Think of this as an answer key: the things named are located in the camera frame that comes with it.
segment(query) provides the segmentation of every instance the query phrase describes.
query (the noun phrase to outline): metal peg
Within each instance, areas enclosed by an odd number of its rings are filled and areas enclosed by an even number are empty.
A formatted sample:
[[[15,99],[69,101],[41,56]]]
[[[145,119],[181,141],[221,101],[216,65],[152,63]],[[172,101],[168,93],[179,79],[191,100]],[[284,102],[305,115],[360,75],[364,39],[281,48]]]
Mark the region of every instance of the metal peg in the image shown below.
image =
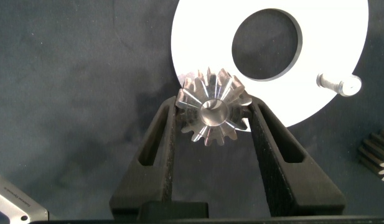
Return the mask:
[[[323,73],[317,76],[317,84],[342,96],[353,96],[362,87],[362,81],[356,75],[329,75]]]

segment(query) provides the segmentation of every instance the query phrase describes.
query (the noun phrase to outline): circular hole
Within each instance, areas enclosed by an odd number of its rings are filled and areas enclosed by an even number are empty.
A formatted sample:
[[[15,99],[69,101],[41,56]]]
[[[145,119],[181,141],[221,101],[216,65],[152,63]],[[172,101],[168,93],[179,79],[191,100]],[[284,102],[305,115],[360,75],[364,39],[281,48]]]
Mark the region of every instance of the circular hole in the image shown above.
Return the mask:
[[[273,78],[293,61],[298,47],[297,29],[284,13],[265,9],[241,23],[232,43],[233,61],[247,77]]]
[[[206,125],[218,126],[228,117],[228,108],[220,100],[208,100],[202,105],[200,115]]]

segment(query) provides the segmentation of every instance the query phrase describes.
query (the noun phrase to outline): spur gear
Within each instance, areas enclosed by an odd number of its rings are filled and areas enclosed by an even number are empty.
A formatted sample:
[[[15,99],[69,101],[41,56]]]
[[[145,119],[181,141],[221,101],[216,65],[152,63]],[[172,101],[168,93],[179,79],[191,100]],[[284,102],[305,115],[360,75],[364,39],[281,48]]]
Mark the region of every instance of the spur gear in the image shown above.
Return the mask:
[[[211,145],[214,139],[218,145],[224,144],[224,137],[236,140],[236,129],[246,130],[243,119],[243,106],[251,103],[251,97],[235,76],[224,69],[218,75],[210,68],[204,75],[198,71],[186,75],[183,88],[179,90],[176,106],[183,111],[180,119],[184,122],[183,133],[193,131],[192,141],[205,138],[204,144]]]
[[[358,148],[358,158],[384,181],[384,129],[363,140],[363,145]]]

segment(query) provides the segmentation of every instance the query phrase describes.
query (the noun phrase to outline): bevel gear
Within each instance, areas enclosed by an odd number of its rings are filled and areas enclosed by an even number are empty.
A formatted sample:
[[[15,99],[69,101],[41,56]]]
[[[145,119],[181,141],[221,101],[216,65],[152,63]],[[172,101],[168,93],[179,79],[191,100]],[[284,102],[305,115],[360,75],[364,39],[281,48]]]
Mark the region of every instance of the bevel gear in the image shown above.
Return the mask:
[[[204,75],[198,71],[187,75],[184,86],[179,90],[176,106],[183,111],[180,119],[184,122],[182,132],[193,131],[192,141],[205,138],[204,144],[211,145],[213,139],[218,145],[224,144],[224,137],[236,140],[236,129],[246,130],[243,106],[251,103],[251,97],[235,76],[224,69],[218,75],[210,68]]]

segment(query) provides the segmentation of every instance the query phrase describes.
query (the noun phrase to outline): white circular plate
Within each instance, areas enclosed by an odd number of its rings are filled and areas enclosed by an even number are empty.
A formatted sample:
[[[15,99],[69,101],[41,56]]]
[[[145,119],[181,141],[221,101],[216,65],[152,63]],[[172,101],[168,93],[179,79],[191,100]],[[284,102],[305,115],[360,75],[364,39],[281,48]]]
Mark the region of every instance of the white circular plate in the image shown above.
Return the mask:
[[[254,80],[236,68],[232,42],[241,23],[263,9],[276,9],[294,22],[298,47],[279,75]],[[172,59],[179,82],[185,74],[224,68],[262,99],[285,126],[318,112],[336,95],[317,86],[320,73],[352,74],[368,24],[367,0],[180,0],[172,24]]]

